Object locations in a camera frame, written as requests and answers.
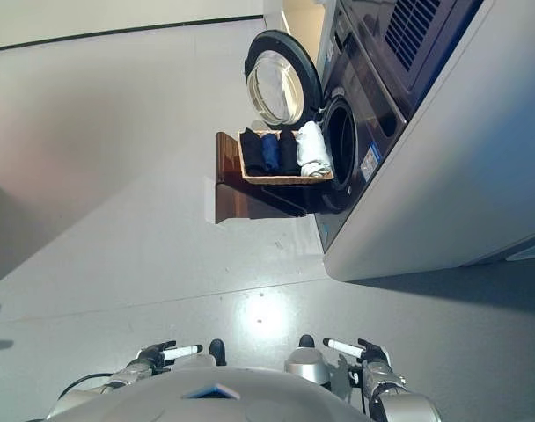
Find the washer label sticker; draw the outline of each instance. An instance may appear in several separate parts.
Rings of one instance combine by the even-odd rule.
[[[334,52],[334,44],[332,43],[332,37],[330,37],[330,42],[328,43],[328,49],[326,50],[326,63],[325,66],[329,65],[332,61],[332,54]]]
[[[369,150],[367,151],[367,154],[365,154],[365,158],[363,159],[361,165],[363,178],[365,178],[366,182],[369,182],[373,171],[375,171],[380,161],[381,155],[379,154],[377,145],[372,142]]]

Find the wicker basket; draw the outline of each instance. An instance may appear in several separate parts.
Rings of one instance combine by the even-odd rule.
[[[275,134],[279,140],[281,130],[256,130],[254,131],[259,136],[265,134]],[[240,145],[240,135],[243,132],[238,132],[238,154],[240,155],[240,168],[242,169],[242,178],[253,185],[312,185],[315,183],[326,182],[333,179],[332,171],[320,178],[311,176],[248,176],[244,165],[244,157],[242,156],[242,146]],[[297,137],[297,132],[293,131],[293,135]]]

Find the washing machine door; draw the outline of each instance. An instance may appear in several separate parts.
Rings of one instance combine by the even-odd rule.
[[[311,58],[287,33],[259,33],[248,50],[244,73],[256,111],[273,129],[297,130],[315,120],[323,105],[322,87]]]

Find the wooden stand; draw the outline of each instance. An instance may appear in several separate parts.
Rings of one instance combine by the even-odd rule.
[[[224,132],[218,132],[215,223],[235,217],[302,217],[316,210],[310,198],[319,189],[317,186],[251,185],[242,179],[238,154],[237,141]]]

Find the washer drum opening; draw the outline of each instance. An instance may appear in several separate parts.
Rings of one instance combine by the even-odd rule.
[[[355,123],[351,109],[343,98],[336,99],[328,109],[325,141],[332,160],[333,189],[347,189],[354,169]]]

